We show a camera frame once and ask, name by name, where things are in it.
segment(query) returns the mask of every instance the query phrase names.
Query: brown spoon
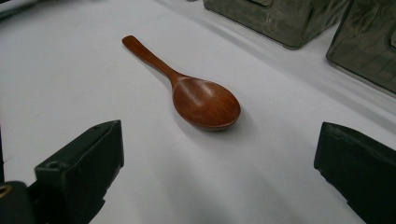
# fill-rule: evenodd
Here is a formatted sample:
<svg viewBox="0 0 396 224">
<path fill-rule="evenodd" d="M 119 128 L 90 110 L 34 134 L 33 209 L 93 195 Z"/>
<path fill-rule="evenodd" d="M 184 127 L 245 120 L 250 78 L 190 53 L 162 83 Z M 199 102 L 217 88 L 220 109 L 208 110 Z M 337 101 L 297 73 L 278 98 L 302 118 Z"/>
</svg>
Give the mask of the brown spoon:
<svg viewBox="0 0 396 224">
<path fill-rule="evenodd" d="M 132 35 L 124 37 L 122 43 L 144 63 L 157 68 L 169 78 L 175 109 L 190 124 L 216 131 L 229 127 L 239 118 L 241 106 L 233 94 L 224 87 L 180 74 L 146 49 Z"/>
</svg>

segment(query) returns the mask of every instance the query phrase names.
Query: green box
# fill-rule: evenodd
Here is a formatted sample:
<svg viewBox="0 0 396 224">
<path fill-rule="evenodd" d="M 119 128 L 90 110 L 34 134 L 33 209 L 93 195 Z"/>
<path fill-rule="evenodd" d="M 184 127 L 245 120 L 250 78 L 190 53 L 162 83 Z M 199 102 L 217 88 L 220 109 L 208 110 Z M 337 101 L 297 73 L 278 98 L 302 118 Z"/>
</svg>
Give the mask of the green box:
<svg viewBox="0 0 396 224">
<path fill-rule="evenodd" d="M 204 0 L 206 9 L 299 49 L 340 21 L 348 0 Z"/>
</svg>

